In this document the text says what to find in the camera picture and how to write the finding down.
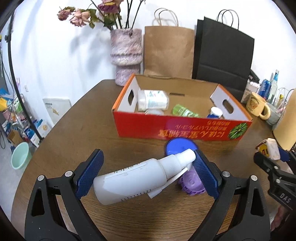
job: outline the metal screw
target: metal screw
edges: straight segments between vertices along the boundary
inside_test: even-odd
[[[230,173],[228,171],[224,171],[224,172],[222,172],[222,175],[225,176],[225,177],[229,177]]]
[[[257,180],[258,180],[258,178],[257,178],[255,175],[252,175],[252,176],[251,176],[251,179],[252,179],[253,181],[257,181]]]
[[[66,177],[71,177],[71,176],[72,176],[72,174],[73,174],[73,172],[72,172],[72,171],[67,171],[67,172],[65,173],[65,176],[66,176]]]
[[[37,179],[38,179],[38,181],[42,181],[44,179],[44,176],[40,175]]]

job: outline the black paper bag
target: black paper bag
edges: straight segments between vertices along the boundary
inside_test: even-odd
[[[241,101],[253,58],[254,39],[204,18],[197,21],[192,78],[222,84]]]

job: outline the purple plastic lid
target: purple plastic lid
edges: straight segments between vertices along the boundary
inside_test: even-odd
[[[166,155],[181,153],[187,149],[196,150],[198,146],[190,139],[178,137],[170,140],[165,148]],[[205,188],[194,167],[185,172],[179,179],[182,190],[190,196],[205,192]]]
[[[179,184],[182,190],[190,196],[201,194],[205,192],[205,187],[202,184],[200,177],[196,173],[194,167],[185,172],[179,179]]]

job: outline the pink marbled vase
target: pink marbled vase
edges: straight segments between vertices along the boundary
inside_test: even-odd
[[[142,30],[115,29],[111,34],[111,63],[116,65],[115,83],[124,86],[143,61]]]

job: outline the green plastic bottle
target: green plastic bottle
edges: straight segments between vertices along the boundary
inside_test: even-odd
[[[174,106],[172,114],[177,116],[183,116],[183,117],[198,117],[197,113],[193,113],[192,111],[190,111],[189,109],[187,109],[186,107],[180,104],[176,104]]]

